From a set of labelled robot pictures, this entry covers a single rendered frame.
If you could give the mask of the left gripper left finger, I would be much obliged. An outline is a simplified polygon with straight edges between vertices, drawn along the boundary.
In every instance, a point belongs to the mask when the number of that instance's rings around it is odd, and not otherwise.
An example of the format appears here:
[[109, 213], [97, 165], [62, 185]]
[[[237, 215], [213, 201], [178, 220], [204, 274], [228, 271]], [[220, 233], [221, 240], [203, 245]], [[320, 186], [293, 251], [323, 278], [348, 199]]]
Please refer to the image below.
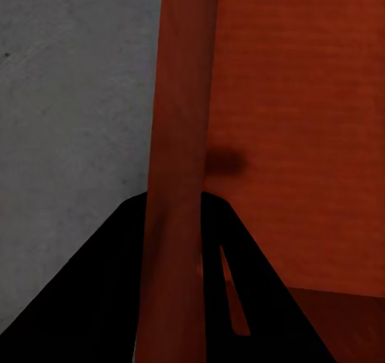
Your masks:
[[133, 363], [147, 192], [124, 201], [0, 335], [0, 363]]

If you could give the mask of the storage box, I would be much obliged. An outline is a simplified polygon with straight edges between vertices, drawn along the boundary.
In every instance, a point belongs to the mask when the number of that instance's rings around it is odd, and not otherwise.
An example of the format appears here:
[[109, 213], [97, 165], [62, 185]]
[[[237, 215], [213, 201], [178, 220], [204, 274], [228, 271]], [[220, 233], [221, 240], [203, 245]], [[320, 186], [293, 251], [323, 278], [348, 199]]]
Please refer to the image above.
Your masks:
[[385, 0], [161, 0], [133, 363], [207, 363], [202, 192], [336, 363], [385, 363]]

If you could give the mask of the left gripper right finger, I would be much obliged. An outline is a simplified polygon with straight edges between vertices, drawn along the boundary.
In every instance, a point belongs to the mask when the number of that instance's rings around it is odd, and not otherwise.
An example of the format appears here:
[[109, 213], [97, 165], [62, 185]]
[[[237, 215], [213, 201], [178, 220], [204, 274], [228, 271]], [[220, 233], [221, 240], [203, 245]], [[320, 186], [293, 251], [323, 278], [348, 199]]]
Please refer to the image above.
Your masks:
[[[207, 363], [336, 363], [233, 207], [201, 193]], [[251, 336], [233, 331], [220, 245]]]

